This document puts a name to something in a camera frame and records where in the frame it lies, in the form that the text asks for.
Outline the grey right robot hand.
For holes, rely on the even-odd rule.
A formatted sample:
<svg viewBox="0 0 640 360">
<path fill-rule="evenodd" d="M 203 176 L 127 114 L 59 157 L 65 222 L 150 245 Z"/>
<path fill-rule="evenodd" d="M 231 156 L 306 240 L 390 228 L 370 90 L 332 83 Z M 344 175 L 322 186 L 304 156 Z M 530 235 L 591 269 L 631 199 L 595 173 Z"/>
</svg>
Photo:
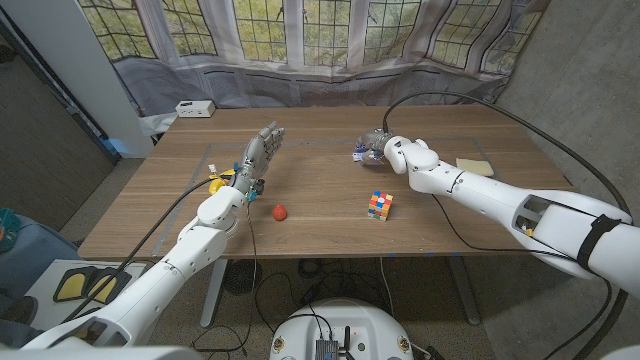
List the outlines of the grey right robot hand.
<svg viewBox="0 0 640 360">
<path fill-rule="evenodd" d="M 392 133 L 381 128 L 365 132 L 356 142 L 353 160 L 362 165 L 381 165 L 385 145 L 392 137 Z"/>
</svg>

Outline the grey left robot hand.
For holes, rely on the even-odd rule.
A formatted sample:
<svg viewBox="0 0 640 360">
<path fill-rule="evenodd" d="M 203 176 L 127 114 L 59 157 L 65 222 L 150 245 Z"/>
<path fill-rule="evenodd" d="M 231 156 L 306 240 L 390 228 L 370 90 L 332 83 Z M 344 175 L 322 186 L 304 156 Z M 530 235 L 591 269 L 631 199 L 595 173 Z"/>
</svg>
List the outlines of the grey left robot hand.
<svg viewBox="0 0 640 360">
<path fill-rule="evenodd" d="M 285 130 L 272 122 L 253 137 L 241 159 L 230 186 L 247 193 L 267 171 L 271 159 L 282 144 Z"/>
</svg>

